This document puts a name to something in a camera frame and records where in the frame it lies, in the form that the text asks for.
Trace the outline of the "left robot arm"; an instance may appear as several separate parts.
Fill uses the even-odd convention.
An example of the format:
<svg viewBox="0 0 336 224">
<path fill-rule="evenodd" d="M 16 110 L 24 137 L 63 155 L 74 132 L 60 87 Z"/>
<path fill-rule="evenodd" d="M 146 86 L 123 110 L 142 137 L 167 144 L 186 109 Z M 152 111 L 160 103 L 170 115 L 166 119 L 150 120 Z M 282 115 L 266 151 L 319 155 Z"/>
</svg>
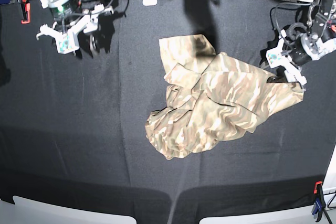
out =
<svg viewBox="0 0 336 224">
<path fill-rule="evenodd" d="M 280 29 L 277 10 L 286 5 L 308 8 L 305 23 L 296 22 Z M 335 51 L 335 0 L 314 0 L 311 3 L 282 2 L 271 11 L 272 23 L 278 32 L 276 47 L 266 51 L 262 68 L 283 68 L 282 76 L 268 78 L 268 83 L 296 83 L 305 92 L 307 79 L 302 66 L 318 61 Z"/>
</svg>

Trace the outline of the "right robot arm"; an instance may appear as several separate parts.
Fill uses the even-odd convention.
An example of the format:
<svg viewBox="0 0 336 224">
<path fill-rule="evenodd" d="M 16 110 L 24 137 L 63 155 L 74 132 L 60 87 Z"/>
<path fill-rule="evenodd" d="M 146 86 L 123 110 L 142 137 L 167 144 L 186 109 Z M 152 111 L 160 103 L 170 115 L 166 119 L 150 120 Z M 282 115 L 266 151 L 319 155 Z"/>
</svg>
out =
<svg viewBox="0 0 336 224">
<path fill-rule="evenodd" d="M 100 31 L 99 17 L 113 15 L 114 0 L 40 0 L 42 8 L 50 10 L 52 26 L 43 24 L 36 38 L 49 36 L 54 39 L 57 52 L 76 54 L 80 49 L 78 35 L 89 36 L 89 49 L 93 56 L 100 52 L 96 33 Z"/>
</svg>

